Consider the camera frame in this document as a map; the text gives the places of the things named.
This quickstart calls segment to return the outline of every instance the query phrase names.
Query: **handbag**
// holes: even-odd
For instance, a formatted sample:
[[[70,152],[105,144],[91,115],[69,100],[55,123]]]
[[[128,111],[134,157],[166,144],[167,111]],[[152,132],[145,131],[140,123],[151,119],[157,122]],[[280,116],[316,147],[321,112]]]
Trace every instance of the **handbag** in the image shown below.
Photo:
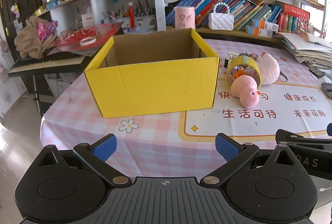
[[[218,6],[223,5],[227,7],[227,13],[216,13]],[[229,13],[229,6],[225,3],[216,3],[213,7],[213,12],[209,14],[209,28],[211,30],[227,30],[234,29],[234,16]]]

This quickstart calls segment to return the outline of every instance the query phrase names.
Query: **pink bottle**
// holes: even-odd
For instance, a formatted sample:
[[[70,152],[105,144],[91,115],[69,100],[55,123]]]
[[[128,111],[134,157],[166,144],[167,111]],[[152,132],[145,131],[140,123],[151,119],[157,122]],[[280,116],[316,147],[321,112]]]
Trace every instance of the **pink bottle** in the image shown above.
[[[175,29],[193,28],[195,29],[195,8],[175,7]]]

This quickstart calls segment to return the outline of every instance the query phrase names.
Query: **cell phone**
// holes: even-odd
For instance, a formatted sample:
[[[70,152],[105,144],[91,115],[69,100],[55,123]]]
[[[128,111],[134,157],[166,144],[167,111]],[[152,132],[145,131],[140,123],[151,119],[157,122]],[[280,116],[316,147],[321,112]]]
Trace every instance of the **cell phone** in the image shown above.
[[[327,96],[332,99],[332,83],[322,82],[322,87],[326,92]]]
[[[323,76],[325,76],[324,72],[321,72],[318,68],[313,67],[311,69],[309,69],[309,71],[314,74],[316,77],[321,78]]]

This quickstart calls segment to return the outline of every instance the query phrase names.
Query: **floor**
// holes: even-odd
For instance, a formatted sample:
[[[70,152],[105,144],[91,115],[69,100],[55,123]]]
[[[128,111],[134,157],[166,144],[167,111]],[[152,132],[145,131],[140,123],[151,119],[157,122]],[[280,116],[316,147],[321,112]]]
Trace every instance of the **floor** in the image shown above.
[[[22,220],[14,201],[14,190],[32,161],[42,150],[39,140],[41,118],[34,96],[21,97],[0,124],[0,223]],[[313,211],[314,224],[330,224],[331,203]]]

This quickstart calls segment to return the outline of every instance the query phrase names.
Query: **metal screw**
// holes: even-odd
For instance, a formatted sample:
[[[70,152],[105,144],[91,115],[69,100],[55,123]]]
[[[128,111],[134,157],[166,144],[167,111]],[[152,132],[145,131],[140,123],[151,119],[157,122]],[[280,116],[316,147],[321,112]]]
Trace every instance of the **metal screw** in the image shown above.
[[[213,185],[219,183],[219,178],[215,176],[207,176],[203,179],[206,184]]]
[[[126,184],[128,181],[129,181],[129,179],[124,176],[117,176],[117,177],[113,178],[113,183],[117,184],[117,185]]]

